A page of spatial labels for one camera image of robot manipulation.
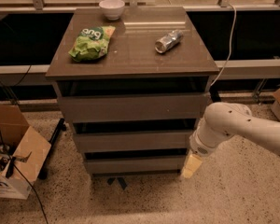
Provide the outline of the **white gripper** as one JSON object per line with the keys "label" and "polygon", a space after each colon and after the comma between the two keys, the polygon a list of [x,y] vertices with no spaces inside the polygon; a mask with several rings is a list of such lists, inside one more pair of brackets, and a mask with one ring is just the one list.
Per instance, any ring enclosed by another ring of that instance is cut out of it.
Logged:
{"label": "white gripper", "polygon": [[210,156],[215,149],[208,147],[199,138],[199,130],[196,130],[189,138],[189,146],[194,154],[189,154],[184,163],[181,175],[184,178],[191,178],[203,163],[201,157]]}

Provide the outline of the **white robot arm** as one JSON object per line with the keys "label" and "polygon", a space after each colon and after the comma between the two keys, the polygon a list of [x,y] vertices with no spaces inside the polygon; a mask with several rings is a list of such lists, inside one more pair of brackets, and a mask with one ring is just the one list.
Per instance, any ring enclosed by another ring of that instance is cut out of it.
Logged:
{"label": "white robot arm", "polygon": [[191,178],[217,147],[235,135],[254,142],[280,157],[280,122],[252,116],[246,105],[216,102],[204,111],[189,137],[189,154],[181,175]]}

